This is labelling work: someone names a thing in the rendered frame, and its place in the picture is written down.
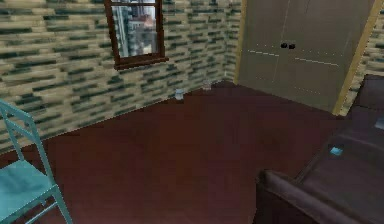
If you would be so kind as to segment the dark purple sofa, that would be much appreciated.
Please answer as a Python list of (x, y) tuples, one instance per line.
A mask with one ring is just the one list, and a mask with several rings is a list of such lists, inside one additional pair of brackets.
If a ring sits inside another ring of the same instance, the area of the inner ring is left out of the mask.
[(384, 224), (384, 76), (365, 76), (341, 128), (296, 177), (259, 173), (252, 224)]

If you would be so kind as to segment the brown framed window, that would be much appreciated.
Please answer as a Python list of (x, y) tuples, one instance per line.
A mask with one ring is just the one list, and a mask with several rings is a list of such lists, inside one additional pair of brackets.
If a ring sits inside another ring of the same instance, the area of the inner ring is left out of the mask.
[(168, 61), (165, 56), (163, 0), (104, 0), (114, 69)]

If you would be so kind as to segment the beige double room door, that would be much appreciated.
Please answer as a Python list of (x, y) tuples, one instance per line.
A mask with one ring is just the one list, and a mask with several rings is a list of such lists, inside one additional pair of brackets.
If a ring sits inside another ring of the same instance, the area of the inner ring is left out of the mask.
[(383, 6), (384, 0), (244, 0), (234, 81), (338, 115)]

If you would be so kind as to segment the teal metal chair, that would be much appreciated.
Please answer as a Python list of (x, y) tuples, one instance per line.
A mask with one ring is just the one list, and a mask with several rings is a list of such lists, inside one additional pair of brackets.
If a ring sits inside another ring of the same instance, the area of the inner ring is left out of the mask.
[[(73, 224), (60, 188), (54, 180), (33, 117), (1, 99), (0, 115), (18, 156), (17, 161), (0, 169), (0, 224), (11, 224), (38, 204), (44, 205), (49, 197), (53, 197), (54, 202), (26, 221), (25, 224), (33, 224), (55, 207), (59, 208), (66, 224)], [(25, 136), (36, 145), (45, 173), (39, 171), (25, 159), (15, 132)]]

